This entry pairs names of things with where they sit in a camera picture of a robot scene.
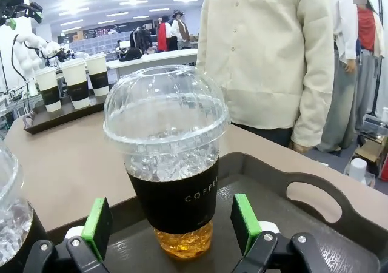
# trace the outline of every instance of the brown scarf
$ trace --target brown scarf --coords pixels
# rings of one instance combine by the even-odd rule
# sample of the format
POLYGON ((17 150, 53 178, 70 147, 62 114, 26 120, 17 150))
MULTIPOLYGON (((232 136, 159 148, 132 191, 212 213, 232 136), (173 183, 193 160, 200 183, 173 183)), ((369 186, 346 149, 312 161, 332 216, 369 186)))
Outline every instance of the brown scarf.
POLYGON ((190 41, 189 30, 187 29, 187 26, 185 25, 185 23, 178 19, 176 21, 178 22, 179 32, 181 33, 182 39, 184 41, 190 41))

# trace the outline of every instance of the amber liquid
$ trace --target amber liquid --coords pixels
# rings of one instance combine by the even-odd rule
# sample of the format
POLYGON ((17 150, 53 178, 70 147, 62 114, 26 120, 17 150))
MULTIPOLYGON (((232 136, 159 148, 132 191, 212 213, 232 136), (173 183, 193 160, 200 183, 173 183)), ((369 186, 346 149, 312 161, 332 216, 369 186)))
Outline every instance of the amber liquid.
POLYGON ((213 221, 211 220, 197 231, 181 235, 154 230, 163 250, 173 258, 193 259, 209 249, 213 237, 213 221))

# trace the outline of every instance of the ice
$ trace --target ice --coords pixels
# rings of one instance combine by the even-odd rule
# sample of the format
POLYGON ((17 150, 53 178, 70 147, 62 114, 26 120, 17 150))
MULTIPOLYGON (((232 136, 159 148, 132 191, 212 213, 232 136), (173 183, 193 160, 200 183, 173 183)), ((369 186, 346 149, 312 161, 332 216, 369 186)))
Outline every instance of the ice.
POLYGON ((33 211, 24 199, 17 199, 6 211, 0 211, 0 266, 12 259, 28 236, 33 211))
POLYGON ((181 153, 125 158, 127 172, 146 181, 165 182, 182 180, 204 172, 218 159, 215 142, 181 153))

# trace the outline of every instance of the hand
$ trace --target hand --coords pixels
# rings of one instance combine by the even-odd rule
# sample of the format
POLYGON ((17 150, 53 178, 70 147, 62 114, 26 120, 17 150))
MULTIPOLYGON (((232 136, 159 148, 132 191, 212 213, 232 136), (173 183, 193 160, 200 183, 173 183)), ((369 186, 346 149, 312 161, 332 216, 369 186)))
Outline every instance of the hand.
POLYGON ((347 59, 346 60, 346 73, 354 73, 356 71, 356 60, 355 59, 347 59))
POLYGON ((301 146, 299 144, 295 144, 293 141, 291 141, 289 148, 294 150, 297 153, 307 153, 313 147, 304 147, 304 146, 301 146))

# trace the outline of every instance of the gray pants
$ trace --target gray pants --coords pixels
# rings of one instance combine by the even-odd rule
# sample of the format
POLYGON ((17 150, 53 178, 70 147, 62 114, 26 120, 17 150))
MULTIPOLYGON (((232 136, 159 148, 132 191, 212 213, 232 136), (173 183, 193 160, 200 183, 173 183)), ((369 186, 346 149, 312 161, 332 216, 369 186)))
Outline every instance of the gray pants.
POLYGON ((191 48, 192 44, 190 41, 178 41, 178 50, 183 49, 184 47, 191 48))
POLYGON ((369 50, 362 50, 357 77, 356 131, 358 133, 361 132, 363 118, 368 109, 375 68, 376 58, 373 53, 369 50))
POLYGON ((335 50, 335 73, 332 104, 323 128, 321 152, 346 149, 355 136, 356 78, 357 73, 346 73, 345 64, 335 50))

